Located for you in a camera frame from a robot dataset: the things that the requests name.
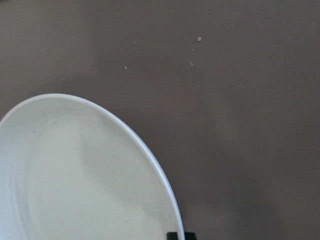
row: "plate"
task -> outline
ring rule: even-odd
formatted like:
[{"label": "plate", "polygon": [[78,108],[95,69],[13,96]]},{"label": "plate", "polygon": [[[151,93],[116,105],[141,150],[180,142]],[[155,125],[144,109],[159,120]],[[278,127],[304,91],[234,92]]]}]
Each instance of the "plate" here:
[{"label": "plate", "polygon": [[0,239],[184,239],[154,155],[93,102],[44,94],[0,122]]}]

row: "speckled plate surface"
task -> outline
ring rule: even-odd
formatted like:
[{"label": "speckled plate surface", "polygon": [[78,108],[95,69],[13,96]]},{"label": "speckled plate surface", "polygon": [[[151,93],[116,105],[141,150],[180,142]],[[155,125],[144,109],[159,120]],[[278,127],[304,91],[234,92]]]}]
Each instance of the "speckled plate surface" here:
[{"label": "speckled plate surface", "polygon": [[88,100],[45,94],[14,107],[0,122],[0,165],[0,239],[184,239],[153,154]]}]

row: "table surface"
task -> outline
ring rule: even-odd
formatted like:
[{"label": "table surface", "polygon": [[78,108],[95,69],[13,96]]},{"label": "table surface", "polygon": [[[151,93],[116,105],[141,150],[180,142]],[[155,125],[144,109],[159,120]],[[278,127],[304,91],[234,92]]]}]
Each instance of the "table surface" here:
[{"label": "table surface", "polygon": [[318,240],[319,13],[317,0],[1,0],[0,117],[39,94],[86,98],[149,146],[199,240]]}]

